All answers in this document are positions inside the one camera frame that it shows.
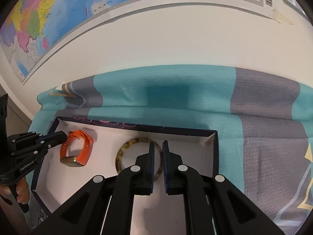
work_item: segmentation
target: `map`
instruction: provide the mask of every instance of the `map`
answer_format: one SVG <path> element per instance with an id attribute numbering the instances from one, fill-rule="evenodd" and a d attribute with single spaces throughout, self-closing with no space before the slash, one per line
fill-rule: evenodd
<path id="1" fill-rule="evenodd" d="M 69 31 L 91 16 L 125 1 L 19 0 L 0 28 L 0 44 L 12 70 L 23 82 L 41 57 Z"/>

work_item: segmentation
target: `black handle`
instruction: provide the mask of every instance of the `black handle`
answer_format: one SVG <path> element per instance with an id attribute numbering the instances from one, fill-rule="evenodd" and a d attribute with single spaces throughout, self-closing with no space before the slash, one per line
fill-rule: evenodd
<path id="1" fill-rule="evenodd" d="M 9 188 L 10 188 L 11 193 L 13 194 L 14 198 L 16 199 L 18 196 L 18 193 L 16 192 L 16 184 L 9 186 Z M 23 210 L 24 213 L 27 213 L 29 211 L 28 204 L 19 203 L 18 205 L 21 207 L 21 209 Z"/>

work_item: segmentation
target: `orange watch strap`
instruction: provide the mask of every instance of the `orange watch strap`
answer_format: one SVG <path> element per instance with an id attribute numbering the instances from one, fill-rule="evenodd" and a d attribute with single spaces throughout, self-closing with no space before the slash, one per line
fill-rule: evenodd
<path id="1" fill-rule="evenodd" d="M 78 156 L 66 156 L 66 151 L 69 148 L 70 144 L 78 138 L 83 138 L 85 140 L 83 149 L 80 151 Z M 85 166 L 90 157 L 91 147 L 93 143 L 93 138 L 82 130 L 70 132 L 68 134 L 66 142 L 64 142 L 61 146 L 60 161 L 68 166 Z"/>

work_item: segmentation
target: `hand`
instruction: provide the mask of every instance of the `hand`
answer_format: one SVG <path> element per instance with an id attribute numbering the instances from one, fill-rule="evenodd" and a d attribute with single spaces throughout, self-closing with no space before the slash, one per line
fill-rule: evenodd
<path id="1" fill-rule="evenodd" d="M 27 204 L 29 201 L 29 188 L 28 183 L 26 181 L 26 177 L 22 178 L 18 183 L 16 184 L 16 192 L 18 193 L 17 202 L 22 204 Z M 8 196 L 11 194 L 10 188 L 8 188 L 6 185 L 3 185 L 0 183 L 0 194 L 2 196 Z"/>

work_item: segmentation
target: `person's arm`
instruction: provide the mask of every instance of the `person's arm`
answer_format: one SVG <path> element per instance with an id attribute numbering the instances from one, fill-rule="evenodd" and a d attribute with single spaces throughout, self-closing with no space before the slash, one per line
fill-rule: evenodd
<path id="1" fill-rule="evenodd" d="M 26 178 L 22 178 L 16 185 L 16 192 L 18 193 L 17 201 L 22 204 L 26 204 L 29 201 L 29 187 L 26 181 Z M 0 183 L 0 194 L 3 197 L 6 197 L 10 195 L 11 191 L 10 189 Z M 3 201 L 3 199 L 0 197 L 0 234 L 4 235 L 13 235 L 14 233 L 10 233 L 12 230 L 12 227 L 15 228 L 18 234 L 20 235 L 27 235 L 29 234 L 29 230 L 26 224 L 26 220 L 23 214 L 21 214 L 21 211 L 15 209 L 13 206 L 8 205 Z"/>

